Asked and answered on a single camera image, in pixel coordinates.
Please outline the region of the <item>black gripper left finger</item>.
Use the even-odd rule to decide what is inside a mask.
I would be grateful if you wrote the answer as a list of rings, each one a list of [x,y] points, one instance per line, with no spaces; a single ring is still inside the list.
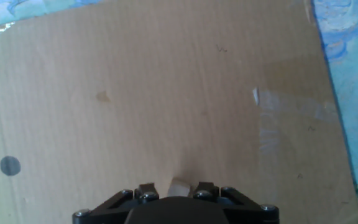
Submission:
[[[154,183],[118,191],[95,209],[81,209],[72,215],[72,224],[125,223],[130,211],[138,205],[159,199]]]

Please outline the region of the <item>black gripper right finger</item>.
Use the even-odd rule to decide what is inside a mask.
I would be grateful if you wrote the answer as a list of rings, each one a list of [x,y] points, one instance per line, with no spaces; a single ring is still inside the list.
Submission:
[[[234,187],[218,187],[212,182],[199,182],[193,199],[216,205],[229,223],[279,224],[279,208],[258,204]]]

